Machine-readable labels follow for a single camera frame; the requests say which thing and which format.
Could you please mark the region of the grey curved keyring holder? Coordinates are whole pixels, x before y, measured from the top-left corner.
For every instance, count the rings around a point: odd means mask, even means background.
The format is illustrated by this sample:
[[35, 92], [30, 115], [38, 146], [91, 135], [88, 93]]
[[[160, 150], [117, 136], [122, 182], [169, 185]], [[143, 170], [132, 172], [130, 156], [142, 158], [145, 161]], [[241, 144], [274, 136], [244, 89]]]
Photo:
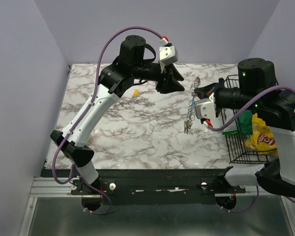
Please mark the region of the grey curved keyring holder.
[[186, 115], [186, 120], [184, 121], [184, 133], [188, 134], [189, 130], [192, 127], [193, 121], [195, 120], [194, 115], [194, 103], [195, 103], [195, 93], [194, 89], [199, 88], [201, 85], [201, 79], [199, 77], [196, 77], [195, 80], [192, 82], [190, 89], [191, 89], [191, 100], [188, 103], [188, 110]]

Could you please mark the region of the blue key tag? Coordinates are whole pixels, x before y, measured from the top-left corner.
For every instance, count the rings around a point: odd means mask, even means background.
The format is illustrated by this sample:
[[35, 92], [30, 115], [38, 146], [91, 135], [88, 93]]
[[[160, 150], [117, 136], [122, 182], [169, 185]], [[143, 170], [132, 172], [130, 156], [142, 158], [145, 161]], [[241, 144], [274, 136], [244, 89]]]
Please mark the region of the blue key tag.
[[194, 102], [195, 102], [195, 98], [192, 97], [192, 99], [189, 101], [189, 105], [188, 105], [188, 112], [187, 112], [188, 116], [191, 116], [193, 114]]

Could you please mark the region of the yellow key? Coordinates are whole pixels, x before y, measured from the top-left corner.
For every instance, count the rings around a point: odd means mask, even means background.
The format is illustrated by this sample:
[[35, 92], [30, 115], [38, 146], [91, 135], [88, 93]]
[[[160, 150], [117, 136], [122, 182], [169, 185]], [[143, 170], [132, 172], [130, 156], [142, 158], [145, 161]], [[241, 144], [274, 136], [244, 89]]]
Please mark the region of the yellow key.
[[134, 96], [138, 96], [139, 95], [139, 91], [138, 90], [135, 90], [134, 93], [133, 93], [133, 95]]

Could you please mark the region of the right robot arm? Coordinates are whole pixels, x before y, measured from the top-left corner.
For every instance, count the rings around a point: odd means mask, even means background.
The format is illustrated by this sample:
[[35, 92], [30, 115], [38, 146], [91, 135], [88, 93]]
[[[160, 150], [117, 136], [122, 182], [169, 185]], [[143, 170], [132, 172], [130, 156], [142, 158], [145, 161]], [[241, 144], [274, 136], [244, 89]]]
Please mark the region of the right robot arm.
[[263, 165], [232, 168], [217, 179], [217, 189], [256, 185], [275, 195], [295, 198], [295, 89], [278, 85], [273, 62], [262, 58], [238, 63], [239, 85], [225, 87], [224, 80], [194, 89], [196, 117], [205, 123], [222, 109], [233, 109], [235, 117], [250, 110], [269, 127], [278, 158]]

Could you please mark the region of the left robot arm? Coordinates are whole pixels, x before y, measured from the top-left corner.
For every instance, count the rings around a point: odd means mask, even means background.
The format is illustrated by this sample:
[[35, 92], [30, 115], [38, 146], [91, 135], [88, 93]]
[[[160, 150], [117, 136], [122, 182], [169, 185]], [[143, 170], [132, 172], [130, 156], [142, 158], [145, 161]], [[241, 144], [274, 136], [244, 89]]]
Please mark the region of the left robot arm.
[[88, 194], [99, 189], [99, 174], [92, 158], [94, 152], [87, 146], [89, 136], [106, 111], [113, 106], [124, 93], [135, 86], [153, 81], [160, 94], [184, 91], [180, 84], [184, 78], [174, 64], [178, 61], [175, 46], [167, 38], [160, 40], [159, 61], [145, 59], [145, 50], [156, 54], [155, 50], [138, 35], [130, 35], [121, 43], [119, 55], [112, 64], [103, 68], [95, 83], [93, 94], [87, 99], [77, 115], [61, 131], [53, 130], [50, 137], [57, 145], [57, 151], [70, 159], [73, 167], [84, 180], [82, 188]]

